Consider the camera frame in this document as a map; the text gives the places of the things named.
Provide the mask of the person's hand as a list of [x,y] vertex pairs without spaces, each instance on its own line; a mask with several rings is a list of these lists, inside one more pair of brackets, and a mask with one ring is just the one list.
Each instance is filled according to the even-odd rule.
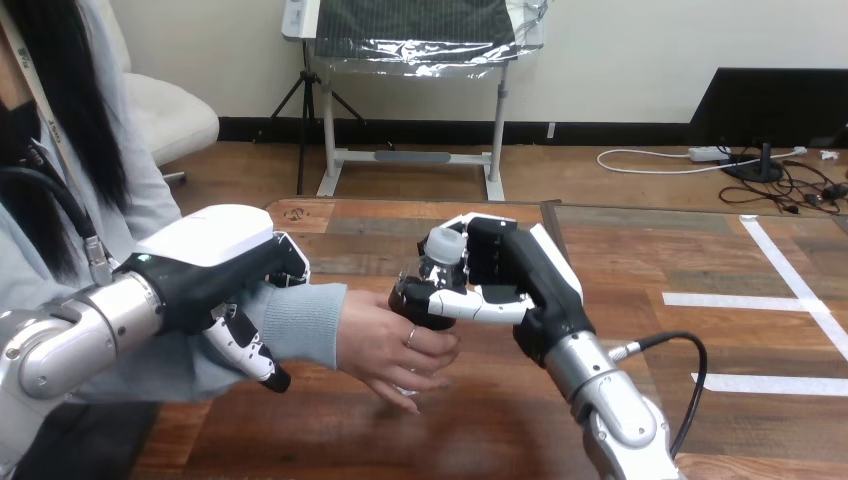
[[338,324],[336,365],[383,400],[418,414],[405,393],[446,386],[441,371],[457,358],[459,344],[454,334],[416,326],[391,311],[385,297],[351,290]]

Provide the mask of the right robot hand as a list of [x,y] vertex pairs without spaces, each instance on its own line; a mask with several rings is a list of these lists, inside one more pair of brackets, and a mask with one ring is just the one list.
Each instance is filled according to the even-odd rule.
[[576,275],[541,224],[522,229],[513,219],[472,212],[432,228],[417,247],[418,259],[388,299],[415,325],[507,324],[539,366],[564,338],[595,330]]

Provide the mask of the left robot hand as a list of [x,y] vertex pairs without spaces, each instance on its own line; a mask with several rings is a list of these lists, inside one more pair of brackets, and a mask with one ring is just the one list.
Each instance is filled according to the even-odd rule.
[[201,334],[267,389],[289,388],[289,374],[236,300],[260,281],[289,287],[310,280],[309,260],[287,233],[275,230],[267,211],[206,207],[139,241],[117,271],[144,279],[156,293],[161,333]]

